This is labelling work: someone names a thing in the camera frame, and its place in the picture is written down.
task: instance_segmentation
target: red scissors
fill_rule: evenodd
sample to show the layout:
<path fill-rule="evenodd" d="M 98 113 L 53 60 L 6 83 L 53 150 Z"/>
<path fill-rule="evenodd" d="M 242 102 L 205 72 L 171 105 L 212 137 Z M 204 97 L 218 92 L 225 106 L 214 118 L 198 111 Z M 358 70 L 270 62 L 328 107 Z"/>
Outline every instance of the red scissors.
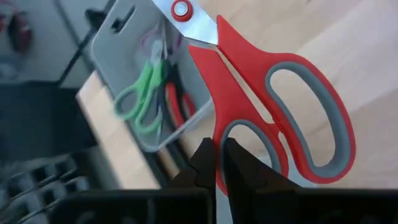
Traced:
<path fill-rule="evenodd" d="M 153 1 L 190 41 L 189 51 L 215 105 L 216 124 L 213 140 L 219 155 L 223 153 L 223 145 L 232 128 L 243 124 L 260 137 L 270 155 L 272 168 L 284 176 L 288 175 L 289 165 L 278 138 L 279 132 L 285 135 L 295 165 L 306 179 L 327 184 L 347 174 L 356 154 L 353 127 L 336 90 L 316 66 L 299 55 L 275 54 L 257 49 L 221 16 L 217 17 L 215 23 L 195 1 Z M 261 118 L 218 52 L 209 49 L 208 45 L 215 45 L 231 62 L 270 112 L 274 124 Z M 331 161 L 324 166 L 318 167 L 314 164 L 299 126 L 271 87 L 271 76 L 280 69 L 296 73 L 312 89 L 326 111 L 335 139 L 335 153 Z M 218 161 L 217 164 L 216 181 L 218 187 L 227 195 L 222 162 Z"/>

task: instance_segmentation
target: red handle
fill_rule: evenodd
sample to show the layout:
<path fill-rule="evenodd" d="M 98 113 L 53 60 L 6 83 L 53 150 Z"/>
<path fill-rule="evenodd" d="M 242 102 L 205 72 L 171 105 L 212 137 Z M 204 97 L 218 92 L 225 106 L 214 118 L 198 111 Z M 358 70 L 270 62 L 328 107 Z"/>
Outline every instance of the red handle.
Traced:
<path fill-rule="evenodd" d="M 218 150 L 218 158 L 220 158 L 221 139 L 226 128 L 234 121 L 246 120 L 255 124 L 269 138 L 279 158 L 281 173 L 287 176 L 289 165 L 285 150 L 277 137 L 279 130 L 261 118 L 217 52 L 194 46 L 189 46 L 189 51 L 214 102 L 216 124 L 213 140 Z M 219 159 L 216 167 L 216 182 L 221 191 L 227 195 Z"/>
<path fill-rule="evenodd" d="M 180 108 L 180 105 L 178 103 L 177 90 L 173 83 L 168 83 L 166 85 L 166 91 L 169 96 L 171 110 L 174 115 L 176 126 L 177 126 L 177 128 L 179 128 L 185 122 L 184 116 L 181 114 L 181 111 L 184 111 L 184 108 Z M 188 93 L 184 93 L 182 95 L 182 100 L 188 106 L 189 115 L 193 116 L 195 114 L 195 105 L 193 104 L 192 100 L 190 99 Z"/>
<path fill-rule="evenodd" d="M 354 132 L 348 116 L 348 112 L 344 107 L 342 100 L 340 99 L 336 90 L 332 87 L 330 82 L 322 74 L 322 72 L 319 71 L 319 69 L 311 62 L 301 56 L 295 54 L 272 54 L 257 49 L 255 46 L 245 40 L 238 32 L 236 32 L 221 16 L 217 17 L 217 24 L 219 37 L 218 48 L 233 64 L 234 68 L 243 77 L 244 81 L 250 86 L 253 92 L 261 100 L 263 105 L 270 112 L 276 125 L 278 125 L 279 129 L 285 134 L 289 147 L 292 151 L 296 166 L 300 173 L 306 179 L 320 184 L 334 182 L 342 178 L 351 169 L 354 162 L 356 154 Z M 342 118 L 342 129 L 344 132 L 347 133 L 347 138 L 340 138 L 340 141 L 349 142 L 346 144 L 349 148 L 349 152 L 347 152 L 346 155 L 349 155 L 349 158 L 345 157 L 347 158 L 347 163 L 344 167 L 342 167 L 342 170 L 338 173 L 338 175 L 335 175 L 333 177 L 320 177 L 319 175 L 314 173 L 313 169 L 308 163 L 311 158 L 308 158 L 308 155 L 306 156 L 303 150 L 303 142 L 297 134 L 297 130 L 295 131 L 295 128 L 292 124 L 292 119 L 289 119 L 286 115 L 287 113 L 291 115 L 290 112 L 286 112 L 286 110 L 281 107 L 281 103 L 276 102 L 275 96 L 270 94 L 270 89 L 267 89 L 267 76 L 271 76 L 269 73 L 272 72 L 276 65 L 280 65 L 282 63 L 294 64 L 294 66 L 291 66 L 295 67 L 292 68 L 292 70 L 296 68 L 305 70 L 306 72 L 301 72 L 307 74 L 307 84 L 309 82 L 313 83 L 310 87 L 314 91 L 314 93 L 317 94 L 314 89 L 318 88 L 321 89 L 319 92 L 322 91 L 323 93 L 326 93 L 325 95 L 328 95 L 330 96 L 330 98 L 332 98 L 331 104 L 333 104 L 333 106 L 337 108 L 336 111 L 339 113 L 338 116 Z M 333 114 L 335 112 L 326 111 L 326 113 Z M 335 125 L 335 127 L 341 128 L 341 126 L 338 126 L 339 124 L 331 123 L 331 125 L 332 129 L 333 125 Z"/>

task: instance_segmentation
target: scissor holder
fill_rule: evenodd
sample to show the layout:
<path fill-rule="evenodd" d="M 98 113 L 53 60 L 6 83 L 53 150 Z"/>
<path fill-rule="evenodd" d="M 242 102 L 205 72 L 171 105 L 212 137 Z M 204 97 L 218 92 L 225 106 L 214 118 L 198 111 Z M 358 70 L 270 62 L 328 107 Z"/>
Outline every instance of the scissor holder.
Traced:
<path fill-rule="evenodd" d="M 92 57 L 97 72 L 104 84 L 109 88 L 113 99 L 121 91 L 134 84 L 140 76 L 148 55 L 140 50 L 141 38 L 154 27 L 165 21 L 156 5 L 150 1 L 118 0 L 103 22 L 92 46 Z M 167 39 L 176 42 L 178 30 L 170 24 L 167 26 Z M 178 49 L 176 62 L 185 91 L 195 105 L 196 113 L 177 130 L 163 124 L 161 132 L 139 133 L 134 118 L 126 123 L 138 143 L 147 151 L 156 151 L 167 143 L 177 139 L 184 131 L 205 117 L 213 109 L 210 93 L 188 51 L 188 42 L 182 39 Z M 132 108 L 137 103 L 136 97 L 127 97 L 121 108 Z M 143 123 L 150 123 L 156 117 L 159 108 L 156 97 L 149 106 Z"/>

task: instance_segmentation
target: wooden table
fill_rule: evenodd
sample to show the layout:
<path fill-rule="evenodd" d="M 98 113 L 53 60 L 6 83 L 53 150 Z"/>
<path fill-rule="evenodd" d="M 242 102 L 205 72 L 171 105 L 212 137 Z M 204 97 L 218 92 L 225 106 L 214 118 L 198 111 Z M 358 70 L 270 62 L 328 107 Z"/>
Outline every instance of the wooden table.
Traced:
<path fill-rule="evenodd" d="M 331 81 L 351 117 L 357 143 L 351 172 L 332 187 L 398 187 L 398 1 L 396 0 L 201 0 L 211 17 L 223 15 L 247 40 L 269 52 L 293 52 L 308 58 Z M 263 115 L 272 120 L 238 76 Z M 302 129 L 315 163 L 334 150 L 326 114 L 315 95 L 293 73 L 280 71 L 272 86 Z M 125 124 L 113 114 L 107 88 L 96 73 L 80 90 L 78 101 L 122 188 L 157 188 Z M 182 141 L 192 155 L 211 136 L 214 115 Z M 255 155 L 264 152 L 258 137 L 238 126 L 231 135 Z M 163 159 L 170 157 L 163 153 Z M 176 168 L 171 166 L 171 173 Z"/>

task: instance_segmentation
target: scissor blade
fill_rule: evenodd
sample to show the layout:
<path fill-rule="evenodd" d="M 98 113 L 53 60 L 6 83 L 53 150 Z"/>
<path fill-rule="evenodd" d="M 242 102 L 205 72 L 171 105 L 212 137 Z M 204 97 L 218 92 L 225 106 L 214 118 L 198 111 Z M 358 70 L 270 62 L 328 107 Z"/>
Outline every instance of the scissor blade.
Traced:
<path fill-rule="evenodd" d="M 179 22 L 173 18 L 171 10 L 174 0 L 152 1 L 184 37 L 208 44 L 218 44 L 217 23 L 199 6 L 195 0 L 190 0 L 193 6 L 193 16 L 187 22 Z"/>

